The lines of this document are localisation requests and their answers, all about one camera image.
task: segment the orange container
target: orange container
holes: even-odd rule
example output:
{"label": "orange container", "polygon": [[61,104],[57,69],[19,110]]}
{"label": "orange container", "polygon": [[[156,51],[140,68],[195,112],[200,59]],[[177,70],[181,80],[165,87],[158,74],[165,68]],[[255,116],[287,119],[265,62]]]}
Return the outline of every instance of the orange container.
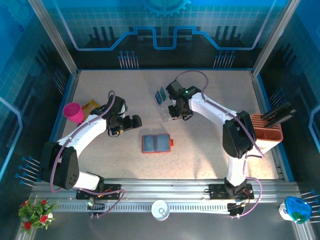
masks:
{"label": "orange container", "polygon": [[[264,154],[281,143],[284,136],[280,124],[274,125],[272,128],[264,128],[269,122],[261,119],[261,116],[262,114],[252,114],[250,117],[256,135],[255,143]],[[250,151],[251,154],[260,155],[255,147]]]}

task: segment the red flower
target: red flower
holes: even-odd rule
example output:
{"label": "red flower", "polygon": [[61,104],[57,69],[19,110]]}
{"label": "red flower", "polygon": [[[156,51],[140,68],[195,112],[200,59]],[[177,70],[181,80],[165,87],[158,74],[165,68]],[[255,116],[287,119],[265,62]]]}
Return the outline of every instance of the red flower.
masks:
{"label": "red flower", "polygon": [[32,222],[30,222],[30,221],[27,221],[24,223],[24,229],[26,229],[26,230],[29,230],[31,228],[31,226],[32,226]]}
{"label": "red flower", "polygon": [[39,222],[44,224],[46,221],[48,221],[48,215],[41,215]]}
{"label": "red flower", "polygon": [[27,204],[28,204],[28,200],[27,200],[27,201],[24,201],[24,202],[21,204],[20,208],[24,207],[24,206],[27,205]]}

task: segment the metal pole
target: metal pole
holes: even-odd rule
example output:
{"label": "metal pole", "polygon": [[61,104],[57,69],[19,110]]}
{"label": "metal pole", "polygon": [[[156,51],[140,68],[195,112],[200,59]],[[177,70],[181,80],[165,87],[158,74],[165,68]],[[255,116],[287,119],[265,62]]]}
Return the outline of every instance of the metal pole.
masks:
{"label": "metal pole", "polygon": [[61,38],[54,22],[52,21],[48,11],[46,10],[44,4],[41,0],[28,0],[31,7],[33,8],[36,16],[42,23],[46,33],[48,34],[49,38],[51,39],[53,45],[55,46],[56,50],[60,54],[64,64],[70,71],[70,73],[76,77],[78,75],[78,68],[72,59],[63,39]]}
{"label": "metal pole", "polygon": [[260,73],[261,69],[263,68],[264,64],[266,63],[270,53],[274,49],[278,39],[281,37],[282,33],[284,32],[289,20],[291,19],[292,15],[294,14],[299,3],[300,3],[300,0],[291,0],[286,5],[277,27],[275,28],[275,30],[271,34],[270,38],[268,39],[268,41],[264,45],[261,53],[259,54],[254,66],[252,68],[252,70],[253,70],[252,75],[254,77],[256,77]]}

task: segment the speckled tabletop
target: speckled tabletop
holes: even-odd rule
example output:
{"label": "speckled tabletop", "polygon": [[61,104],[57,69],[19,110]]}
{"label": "speckled tabletop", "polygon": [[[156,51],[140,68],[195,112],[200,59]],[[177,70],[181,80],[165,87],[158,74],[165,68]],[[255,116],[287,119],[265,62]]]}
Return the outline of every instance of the speckled tabletop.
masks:
{"label": "speckled tabletop", "polygon": [[[222,179],[227,175],[228,158],[222,147],[222,132],[212,122],[195,113],[188,120],[163,121],[155,93],[174,80],[181,70],[88,70],[82,71],[73,102],[82,106],[95,100],[103,105],[108,92],[124,98],[128,115],[139,115],[143,126],[109,137],[102,133],[81,153],[79,166],[105,178]],[[204,70],[209,78],[205,94],[219,104],[235,110],[259,113],[249,72]],[[195,72],[178,79],[182,86],[202,89],[204,77]],[[63,136],[77,125],[66,122]],[[142,136],[170,134],[174,146],[170,153],[142,154]],[[270,152],[264,159],[251,158],[248,176],[277,179]]]}

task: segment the glass panel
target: glass panel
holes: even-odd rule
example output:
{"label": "glass panel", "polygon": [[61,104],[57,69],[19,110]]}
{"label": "glass panel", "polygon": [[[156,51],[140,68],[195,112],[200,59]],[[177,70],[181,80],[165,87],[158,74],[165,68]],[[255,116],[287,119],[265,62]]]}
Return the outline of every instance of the glass panel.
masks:
{"label": "glass panel", "polygon": [[80,69],[252,68],[287,0],[44,0]]}
{"label": "glass panel", "polygon": [[0,35],[0,236],[12,239],[37,180],[37,163],[22,157],[40,159],[69,73],[28,1],[0,1]]}
{"label": "glass panel", "polygon": [[301,0],[261,71],[271,107],[289,102],[283,146],[302,192],[320,191],[320,2]]}

